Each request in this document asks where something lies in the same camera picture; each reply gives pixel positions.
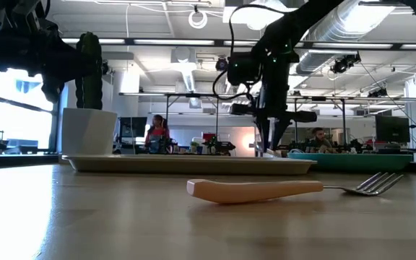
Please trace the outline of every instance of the person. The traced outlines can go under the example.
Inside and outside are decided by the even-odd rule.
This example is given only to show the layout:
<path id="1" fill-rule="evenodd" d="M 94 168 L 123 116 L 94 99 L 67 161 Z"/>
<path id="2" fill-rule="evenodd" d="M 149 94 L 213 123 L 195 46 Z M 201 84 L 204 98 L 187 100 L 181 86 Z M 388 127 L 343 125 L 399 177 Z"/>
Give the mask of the person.
<path id="1" fill-rule="evenodd" d="M 332 148 L 330 141 L 325 138 L 325 131 L 323 128 L 316 127 L 312 129 L 312 134 L 314 135 L 313 141 L 316 143 L 317 148 L 322 146 L 325 146 L 326 148 Z"/>
<path id="2" fill-rule="evenodd" d="M 149 153 L 161 153 L 166 151 L 166 147 L 161 147 L 162 140 L 165 141 L 170 138 L 170 129 L 168 123 L 161 115 L 155 115 L 152 119 L 152 126 L 147 131 L 145 137 L 145 147 Z"/>

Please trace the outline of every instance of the white pot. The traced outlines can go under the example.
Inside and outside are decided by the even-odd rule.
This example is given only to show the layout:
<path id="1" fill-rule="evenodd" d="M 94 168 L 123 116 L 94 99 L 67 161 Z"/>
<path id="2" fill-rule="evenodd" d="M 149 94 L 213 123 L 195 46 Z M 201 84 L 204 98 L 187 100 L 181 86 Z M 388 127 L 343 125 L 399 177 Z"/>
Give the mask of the white pot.
<path id="1" fill-rule="evenodd" d="M 64 108 L 63 155 L 111 155 L 117 115 L 84 108 Z"/>

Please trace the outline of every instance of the teal tray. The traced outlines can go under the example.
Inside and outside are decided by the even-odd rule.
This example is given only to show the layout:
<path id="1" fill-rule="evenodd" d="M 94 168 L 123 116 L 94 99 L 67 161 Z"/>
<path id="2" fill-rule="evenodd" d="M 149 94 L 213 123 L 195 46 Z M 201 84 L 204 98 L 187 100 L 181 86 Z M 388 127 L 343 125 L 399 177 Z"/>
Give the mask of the teal tray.
<path id="1" fill-rule="evenodd" d="M 315 160 L 313 170 L 334 171 L 400 171 L 413 161 L 412 155 L 349 155 L 349 154 L 311 154 L 289 153 L 288 157 L 299 160 Z"/>

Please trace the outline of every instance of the white tray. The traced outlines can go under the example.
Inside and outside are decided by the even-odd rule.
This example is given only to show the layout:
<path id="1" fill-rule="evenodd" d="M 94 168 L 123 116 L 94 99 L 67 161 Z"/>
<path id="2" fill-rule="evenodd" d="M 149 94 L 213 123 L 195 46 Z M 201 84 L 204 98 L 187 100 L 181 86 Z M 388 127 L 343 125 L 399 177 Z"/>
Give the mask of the white tray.
<path id="1" fill-rule="evenodd" d="M 178 174 L 306 174 L 312 160 L 197 155 L 64 155 L 80 172 Z"/>

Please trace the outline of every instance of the fork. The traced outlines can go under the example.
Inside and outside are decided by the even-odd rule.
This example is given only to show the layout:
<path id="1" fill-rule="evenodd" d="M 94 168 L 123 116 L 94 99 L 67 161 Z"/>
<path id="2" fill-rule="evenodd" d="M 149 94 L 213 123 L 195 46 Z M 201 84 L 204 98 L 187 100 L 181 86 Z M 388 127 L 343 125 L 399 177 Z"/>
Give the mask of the fork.
<path id="1" fill-rule="evenodd" d="M 187 181 L 187 192 L 199 199 L 219 204 L 235 204 L 276 199 L 284 196 L 341 189 L 358 196 L 378 196 L 394 186 L 403 175 L 377 173 L 356 188 L 324 186 L 320 181 L 280 181 L 268 183 L 220 183 L 203 179 Z"/>

